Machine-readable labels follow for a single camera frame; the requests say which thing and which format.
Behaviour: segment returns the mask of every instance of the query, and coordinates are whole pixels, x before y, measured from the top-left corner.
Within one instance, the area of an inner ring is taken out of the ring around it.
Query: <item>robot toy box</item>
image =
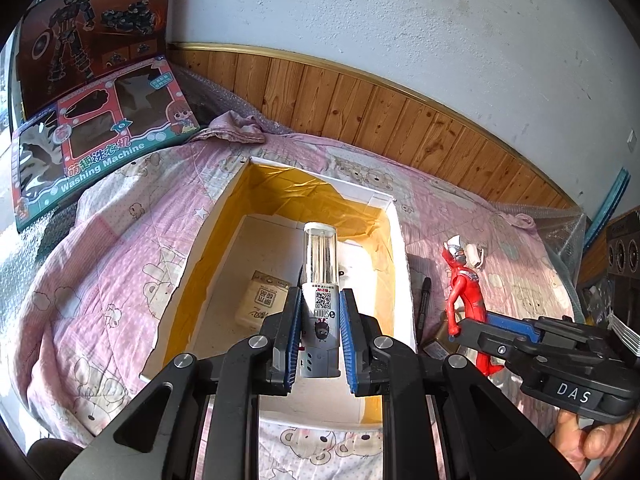
[[[168,0],[44,0],[20,26],[27,119],[95,78],[165,53]]]
[[[164,56],[63,97],[12,140],[18,231],[131,160],[184,142],[198,127]]]

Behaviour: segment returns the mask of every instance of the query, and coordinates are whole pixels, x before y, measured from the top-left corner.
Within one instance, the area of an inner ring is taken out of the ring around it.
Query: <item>electrical outlet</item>
[[[634,152],[634,149],[636,148],[637,143],[638,143],[638,138],[636,137],[636,133],[635,131],[631,130],[631,133],[629,134],[629,137],[626,140],[626,145],[629,147],[629,151],[631,153]]]

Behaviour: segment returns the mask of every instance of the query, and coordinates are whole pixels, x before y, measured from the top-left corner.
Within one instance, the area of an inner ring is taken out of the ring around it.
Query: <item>human hand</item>
[[[574,469],[582,474],[589,460],[611,457],[626,435],[626,431],[633,420],[629,416],[617,424],[604,424],[596,428],[583,428],[578,426],[578,415],[560,410],[556,431],[551,436],[551,444],[564,456]],[[590,479],[600,474],[600,469],[605,461],[593,471]]]

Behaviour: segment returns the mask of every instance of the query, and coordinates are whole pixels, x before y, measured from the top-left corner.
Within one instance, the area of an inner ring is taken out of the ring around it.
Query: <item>qr code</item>
[[[255,303],[260,303],[267,308],[271,308],[273,306],[273,300],[275,299],[275,297],[276,295],[274,292],[271,292],[264,287],[260,287],[258,289],[258,294],[256,294],[255,296]]]
[[[331,311],[331,293],[324,290],[316,290],[316,304],[314,305],[314,317],[328,317]]]

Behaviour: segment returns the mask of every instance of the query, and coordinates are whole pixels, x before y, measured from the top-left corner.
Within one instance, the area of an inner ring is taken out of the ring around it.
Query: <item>gold trim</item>
[[[452,117],[462,125],[471,128],[472,130],[486,137],[491,142],[494,142],[495,144],[500,146],[505,152],[509,153],[511,156],[516,158],[516,160],[519,160],[520,162],[524,163],[529,168],[531,168],[531,170],[535,174],[537,174],[537,176],[539,176],[542,180],[544,180],[547,184],[549,184],[549,186],[551,186],[554,189],[554,191],[557,192],[562,198],[567,200],[569,204],[575,204],[574,200],[571,197],[569,197],[569,195],[567,195],[567,193],[565,193],[564,190],[562,190],[558,186],[558,184],[556,184],[553,180],[551,180],[548,177],[548,175],[546,175],[542,170],[540,170],[540,168],[538,168],[528,158],[523,156],[516,149],[512,148],[502,139],[492,134],[489,130],[487,130],[486,128],[483,128],[479,124],[473,122],[472,120],[465,117],[461,113],[455,110],[452,110],[451,108],[445,106],[444,104],[439,103],[434,99],[427,97],[426,95],[420,94],[415,90],[411,90],[406,86],[403,86],[398,83],[394,83],[389,79],[385,79],[375,74],[365,72],[364,70],[353,68],[351,66],[347,66],[342,63],[330,61],[328,59],[308,56],[307,54],[299,54],[297,52],[290,52],[288,50],[279,50],[277,48],[269,48],[266,46],[251,46],[251,45],[241,45],[241,44],[233,44],[233,43],[171,43],[170,47],[173,47],[177,50],[237,52],[238,54],[253,54],[254,56],[265,56],[265,57],[272,57],[276,59],[283,59],[286,61],[293,61],[296,63],[315,66],[317,68],[324,68],[326,70],[333,70],[334,72],[339,72],[344,75],[349,75],[351,77],[362,79],[366,82],[372,83],[373,85],[381,86],[382,88],[387,88],[388,90],[391,90],[394,92],[399,92],[405,97],[414,99],[421,104],[424,104],[428,107],[433,108],[438,112],[442,112],[448,115],[449,117]]]

